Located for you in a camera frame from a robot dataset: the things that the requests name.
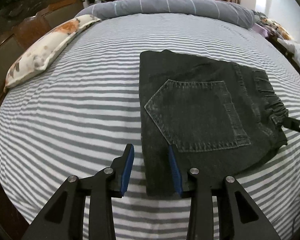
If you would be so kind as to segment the dark carved wooden headboard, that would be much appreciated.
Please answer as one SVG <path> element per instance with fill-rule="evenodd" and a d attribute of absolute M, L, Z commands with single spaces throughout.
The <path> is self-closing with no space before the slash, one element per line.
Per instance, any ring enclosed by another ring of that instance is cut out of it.
<path fill-rule="evenodd" d="M 33 43 L 83 9 L 83 0 L 7 0 L 0 10 L 0 106 L 10 66 Z"/>

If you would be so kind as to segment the lilac sheet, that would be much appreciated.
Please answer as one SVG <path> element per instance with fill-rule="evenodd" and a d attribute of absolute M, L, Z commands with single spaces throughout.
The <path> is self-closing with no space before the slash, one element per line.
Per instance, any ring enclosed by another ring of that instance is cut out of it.
<path fill-rule="evenodd" d="M 252 27 L 252 30 L 254 30 L 256 33 L 260 34 L 264 38 L 268 37 L 268 31 L 261 25 L 258 25 L 255 23 Z"/>

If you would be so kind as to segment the grey rolled duvet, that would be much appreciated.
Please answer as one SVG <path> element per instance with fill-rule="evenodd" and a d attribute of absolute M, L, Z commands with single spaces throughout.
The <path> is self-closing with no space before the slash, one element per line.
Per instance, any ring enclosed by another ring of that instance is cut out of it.
<path fill-rule="evenodd" d="M 221 0 L 117 0 L 93 4 L 77 16 L 88 14 L 106 20 L 134 14 L 167 13 L 208 17 L 245 29 L 252 28 L 255 23 L 252 10 Z"/>

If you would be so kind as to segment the floral white orange pillow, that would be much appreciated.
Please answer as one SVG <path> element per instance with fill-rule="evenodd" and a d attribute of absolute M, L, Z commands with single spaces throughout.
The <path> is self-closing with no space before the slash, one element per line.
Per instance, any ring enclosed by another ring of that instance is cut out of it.
<path fill-rule="evenodd" d="M 4 91 L 44 72 L 81 32 L 100 19 L 82 15 L 58 25 L 31 45 L 9 68 Z"/>

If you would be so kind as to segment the dark grey denim pants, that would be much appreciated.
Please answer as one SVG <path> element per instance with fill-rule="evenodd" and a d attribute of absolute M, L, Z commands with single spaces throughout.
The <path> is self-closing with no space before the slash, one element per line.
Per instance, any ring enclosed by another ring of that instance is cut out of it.
<path fill-rule="evenodd" d="M 217 186 L 256 168 L 287 144 L 288 116 L 266 72 L 235 62 L 178 54 L 140 54 L 139 99 L 146 192 L 187 191 L 197 168 Z"/>

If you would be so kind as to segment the pile of patterned bedding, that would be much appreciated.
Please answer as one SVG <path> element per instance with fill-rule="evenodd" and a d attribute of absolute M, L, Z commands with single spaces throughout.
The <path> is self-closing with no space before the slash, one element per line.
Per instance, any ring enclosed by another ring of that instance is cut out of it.
<path fill-rule="evenodd" d="M 293 37 L 278 22 L 268 18 L 264 13 L 253 10 L 255 23 L 263 27 L 269 35 L 281 38 L 282 40 L 293 40 Z"/>

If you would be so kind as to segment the grey white striped bed sheet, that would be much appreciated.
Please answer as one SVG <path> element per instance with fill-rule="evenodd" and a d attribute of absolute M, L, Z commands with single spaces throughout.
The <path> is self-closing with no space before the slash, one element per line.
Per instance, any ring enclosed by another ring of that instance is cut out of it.
<path fill-rule="evenodd" d="M 0 184 L 27 223 L 68 176 L 92 176 L 131 143 L 129 188 L 113 200 L 116 237 L 186 238 L 189 200 L 146 195 L 141 151 L 140 53 L 165 49 L 265 70 L 290 116 L 300 119 L 299 74 L 252 30 L 184 14 L 98 22 L 43 74 L 10 90 L 0 107 Z"/>

